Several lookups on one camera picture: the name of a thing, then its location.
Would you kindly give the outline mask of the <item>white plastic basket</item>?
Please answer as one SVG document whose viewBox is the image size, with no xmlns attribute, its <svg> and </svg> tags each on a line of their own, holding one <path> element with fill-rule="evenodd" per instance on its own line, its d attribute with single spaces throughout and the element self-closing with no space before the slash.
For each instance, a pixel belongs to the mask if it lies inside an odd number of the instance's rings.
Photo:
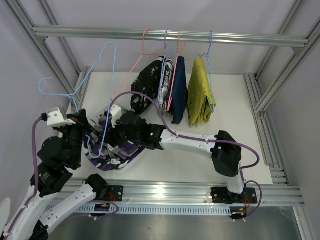
<svg viewBox="0 0 320 240">
<path fill-rule="evenodd" d="M 112 127 L 112 116 L 107 116 L 107 111 L 101 111 L 90 119 L 89 123 L 95 129 L 91 134 L 91 145 L 93 149 L 86 156 L 90 162 L 102 171 L 122 171 L 137 160 L 144 147 L 138 146 L 128 140 L 122 146 L 113 147 L 107 143 L 107 130 Z"/>
</svg>

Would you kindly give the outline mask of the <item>purple camouflage trousers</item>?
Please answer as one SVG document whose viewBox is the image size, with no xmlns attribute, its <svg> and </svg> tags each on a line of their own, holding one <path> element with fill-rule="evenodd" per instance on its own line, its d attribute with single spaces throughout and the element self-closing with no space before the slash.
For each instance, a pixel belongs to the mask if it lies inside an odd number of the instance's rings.
<svg viewBox="0 0 320 240">
<path fill-rule="evenodd" d="M 116 121 L 126 112 L 125 108 L 113 105 L 110 110 L 103 109 L 88 119 L 92 132 L 83 138 L 84 154 L 99 170 L 120 172 L 139 159 L 145 150 L 128 140 L 123 143 L 107 142 L 111 139 L 111 131 L 116 129 Z"/>
</svg>

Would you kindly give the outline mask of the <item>black white patterned trousers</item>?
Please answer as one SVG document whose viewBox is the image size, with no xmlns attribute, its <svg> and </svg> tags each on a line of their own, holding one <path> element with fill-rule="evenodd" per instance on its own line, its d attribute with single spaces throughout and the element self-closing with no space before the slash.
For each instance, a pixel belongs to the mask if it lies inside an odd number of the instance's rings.
<svg viewBox="0 0 320 240">
<path fill-rule="evenodd" d="M 132 92 L 142 93 L 152 100 L 158 97 L 158 89 L 162 73 L 164 56 L 159 56 L 147 67 L 145 67 L 131 85 Z M 142 114 L 152 103 L 144 96 L 133 94 L 130 99 L 131 108 L 137 113 Z"/>
</svg>

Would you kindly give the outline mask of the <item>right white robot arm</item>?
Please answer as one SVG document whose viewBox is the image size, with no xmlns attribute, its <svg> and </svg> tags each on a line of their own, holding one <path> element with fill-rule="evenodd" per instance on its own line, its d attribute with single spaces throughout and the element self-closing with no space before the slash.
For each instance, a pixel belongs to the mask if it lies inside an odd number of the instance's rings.
<svg viewBox="0 0 320 240">
<path fill-rule="evenodd" d="M 209 158 L 215 171 L 227 178 L 227 195 L 233 202 L 245 196 L 245 184 L 240 174 L 242 148 L 231 135 L 220 130 L 217 135 L 187 135 L 159 124 L 147 123 L 137 113 L 128 111 L 112 120 L 105 143 L 122 147 L 131 142 L 148 150 L 180 150 Z"/>
</svg>

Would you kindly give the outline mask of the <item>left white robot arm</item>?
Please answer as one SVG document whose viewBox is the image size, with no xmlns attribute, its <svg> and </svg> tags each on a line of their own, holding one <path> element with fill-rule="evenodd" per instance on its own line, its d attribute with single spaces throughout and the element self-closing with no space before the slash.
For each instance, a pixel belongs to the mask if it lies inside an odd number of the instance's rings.
<svg viewBox="0 0 320 240">
<path fill-rule="evenodd" d="M 49 137 L 36 150 L 36 127 L 41 121 L 62 133 L 62 137 Z M 92 130 L 85 109 L 65 114 L 56 107 L 36 120 L 32 126 L 34 174 L 19 210 L 3 227 L 2 240 L 46 240 L 81 206 L 107 197 L 108 183 L 99 174 L 92 174 L 72 195 L 46 210 L 73 176 L 68 170 L 81 167 L 83 138 Z"/>
</svg>

